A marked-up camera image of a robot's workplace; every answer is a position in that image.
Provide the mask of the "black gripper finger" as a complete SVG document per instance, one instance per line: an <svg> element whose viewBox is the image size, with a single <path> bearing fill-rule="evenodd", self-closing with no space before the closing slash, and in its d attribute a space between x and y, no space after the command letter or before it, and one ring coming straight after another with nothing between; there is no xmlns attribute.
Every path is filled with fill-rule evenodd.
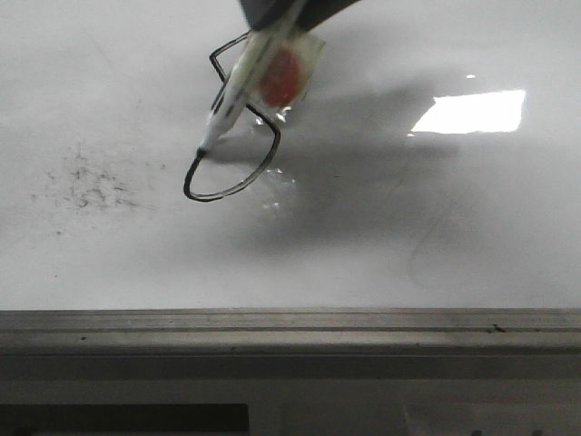
<svg viewBox="0 0 581 436"><path fill-rule="evenodd" d="M240 0L239 3L252 31L260 31L273 24L294 6L299 7L299 14L304 8L300 1L291 0Z"/></svg>
<svg viewBox="0 0 581 436"><path fill-rule="evenodd" d="M301 10L296 25L309 32L358 0L309 0Z"/></svg>

